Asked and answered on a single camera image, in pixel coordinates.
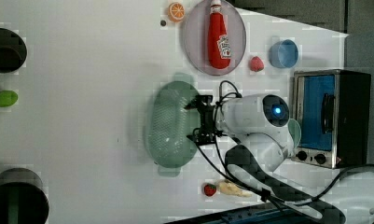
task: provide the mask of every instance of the black pot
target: black pot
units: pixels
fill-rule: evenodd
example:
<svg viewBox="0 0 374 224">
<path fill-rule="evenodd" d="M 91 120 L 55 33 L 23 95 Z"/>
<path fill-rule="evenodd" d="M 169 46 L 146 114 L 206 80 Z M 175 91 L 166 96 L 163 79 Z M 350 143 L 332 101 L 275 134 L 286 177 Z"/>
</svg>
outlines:
<svg viewBox="0 0 374 224">
<path fill-rule="evenodd" d="M 18 70 L 26 61 L 27 48 L 20 36 L 0 28 L 0 73 Z"/>
<path fill-rule="evenodd" d="M 49 214 L 42 182 L 33 171 L 16 168 L 0 174 L 0 224 L 45 224 Z"/>
</svg>

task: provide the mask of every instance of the blue bowl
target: blue bowl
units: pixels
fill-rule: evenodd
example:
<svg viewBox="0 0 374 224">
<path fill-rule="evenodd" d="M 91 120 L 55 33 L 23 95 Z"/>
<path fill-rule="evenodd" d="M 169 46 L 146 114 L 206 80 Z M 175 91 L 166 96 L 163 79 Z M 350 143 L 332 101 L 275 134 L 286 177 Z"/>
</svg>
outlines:
<svg viewBox="0 0 374 224">
<path fill-rule="evenodd" d="M 298 47 L 292 40 L 280 41 L 270 48 L 270 63 L 278 68 L 290 68 L 298 61 Z"/>
</svg>

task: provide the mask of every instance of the orange slice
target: orange slice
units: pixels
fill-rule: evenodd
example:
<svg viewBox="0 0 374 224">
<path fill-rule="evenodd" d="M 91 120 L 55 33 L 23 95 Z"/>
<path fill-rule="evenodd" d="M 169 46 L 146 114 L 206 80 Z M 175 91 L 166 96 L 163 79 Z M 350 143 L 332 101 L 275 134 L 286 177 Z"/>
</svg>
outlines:
<svg viewBox="0 0 374 224">
<path fill-rule="evenodd" d="M 169 19 L 174 22 L 179 22 L 184 18 L 184 7 L 180 3 L 171 3 L 169 5 Z"/>
</svg>

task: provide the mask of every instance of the toaster oven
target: toaster oven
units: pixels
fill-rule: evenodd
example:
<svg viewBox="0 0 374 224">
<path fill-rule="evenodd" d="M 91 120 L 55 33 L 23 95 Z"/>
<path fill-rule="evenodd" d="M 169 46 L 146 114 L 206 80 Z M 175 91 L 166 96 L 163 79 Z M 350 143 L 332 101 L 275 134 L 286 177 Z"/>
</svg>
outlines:
<svg viewBox="0 0 374 224">
<path fill-rule="evenodd" d="M 327 168 L 367 163 L 370 74 L 296 72 L 293 112 L 301 139 L 292 161 Z"/>
</svg>

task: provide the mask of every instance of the red ketchup bottle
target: red ketchup bottle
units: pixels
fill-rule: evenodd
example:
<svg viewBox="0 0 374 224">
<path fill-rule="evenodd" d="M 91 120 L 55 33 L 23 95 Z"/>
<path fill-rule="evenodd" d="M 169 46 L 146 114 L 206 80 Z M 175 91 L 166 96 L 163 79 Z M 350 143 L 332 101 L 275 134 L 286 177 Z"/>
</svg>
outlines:
<svg viewBox="0 0 374 224">
<path fill-rule="evenodd" d="M 221 14 L 221 0 L 213 0 L 211 4 L 207 49 L 212 67 L 223 69 L 229 66 L 230 44 L 224 17 Z"/>
</svg>

